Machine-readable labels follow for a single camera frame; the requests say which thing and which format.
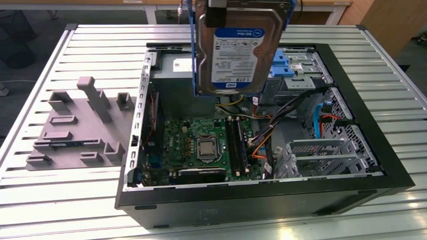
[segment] hard drive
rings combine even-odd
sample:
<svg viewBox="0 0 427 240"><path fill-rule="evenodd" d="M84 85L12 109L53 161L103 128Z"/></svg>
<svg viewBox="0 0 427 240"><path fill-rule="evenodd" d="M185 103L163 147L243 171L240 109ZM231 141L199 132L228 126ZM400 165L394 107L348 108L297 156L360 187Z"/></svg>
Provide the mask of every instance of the hard drive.
<svg viewBox="0 0 427 240"><path fill-rule="evenodd" d="M227 1L224 27L207 27L207 1L196 2L196 93L256 95L263 91L289 1Z"/></svg>

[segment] blue hard drive label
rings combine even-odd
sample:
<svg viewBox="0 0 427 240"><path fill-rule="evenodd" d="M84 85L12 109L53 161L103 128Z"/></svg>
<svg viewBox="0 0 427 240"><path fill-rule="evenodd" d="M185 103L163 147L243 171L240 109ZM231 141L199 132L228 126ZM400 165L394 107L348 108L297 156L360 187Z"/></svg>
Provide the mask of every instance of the blue hard drive label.
<svg viewBox="0 0 427 240"><path fill-rule="evenodd" d="M261 28L235 28L235 27L223 27L216 29L215 36L217 38L261 38L265 34L264 29Z"/></svg>
<svg viewBox="0 0 427 240"><path fill-rule="evenodd" d="M212 84L219 94L233 94L253 80L257 64L256 48L263 43L261 28L216 29L212 49Z"/></svg>

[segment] metal rail table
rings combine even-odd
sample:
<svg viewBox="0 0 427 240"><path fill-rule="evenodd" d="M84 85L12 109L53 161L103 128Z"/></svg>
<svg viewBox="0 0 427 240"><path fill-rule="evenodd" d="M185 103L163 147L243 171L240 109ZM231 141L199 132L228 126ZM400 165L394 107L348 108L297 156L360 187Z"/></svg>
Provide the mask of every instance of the metal rail table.
<svg viewBox="0 0 427 240"><path fill-rule="evenodd" d="M329 44L416 186L343 215L144 229L120 210L120 167L27 171L52 90L93 76L107 97L137 93L145 44L188 42L185 25L80 25L65 30L0 149L0 238L394 239L427 237L427 101L371 34L353 26L289 26L284 43Z"/></svg>

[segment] cpu socket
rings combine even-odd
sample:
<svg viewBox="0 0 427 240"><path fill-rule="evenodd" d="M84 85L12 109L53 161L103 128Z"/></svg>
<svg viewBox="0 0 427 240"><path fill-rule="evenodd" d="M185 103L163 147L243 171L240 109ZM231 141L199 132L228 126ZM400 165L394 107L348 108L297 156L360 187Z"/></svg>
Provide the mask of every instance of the cpu socket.
<svg viewBox="0 0 427 240"><path fill-rule="evenodd" d="M217 145L215 135L200 135L196 138L197 160L208 164L217 159Z"/></svg>

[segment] ram slot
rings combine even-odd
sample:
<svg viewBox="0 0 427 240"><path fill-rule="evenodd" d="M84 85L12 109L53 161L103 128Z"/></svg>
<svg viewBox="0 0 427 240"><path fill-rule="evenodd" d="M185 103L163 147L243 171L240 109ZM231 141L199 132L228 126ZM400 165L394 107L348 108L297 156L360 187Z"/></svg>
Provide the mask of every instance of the ram slot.
<svg viewBox="0 0 427 240"><path fill-rule="evenodd" d="M225 119L227 143L231 172L241 176L248 170L248 158L239 119Z"/></svg>
<svg viewBox="0 0 427 240"><path fill-rule="evenodd" d="M249 164L248 164L248 156L247 156L247 147L245 147L245 140L243 137L241 125L240 125L240 118L237 117L235 121L239 133L239 153L240 153L240 173L247 174L249 172Z"/></svg>

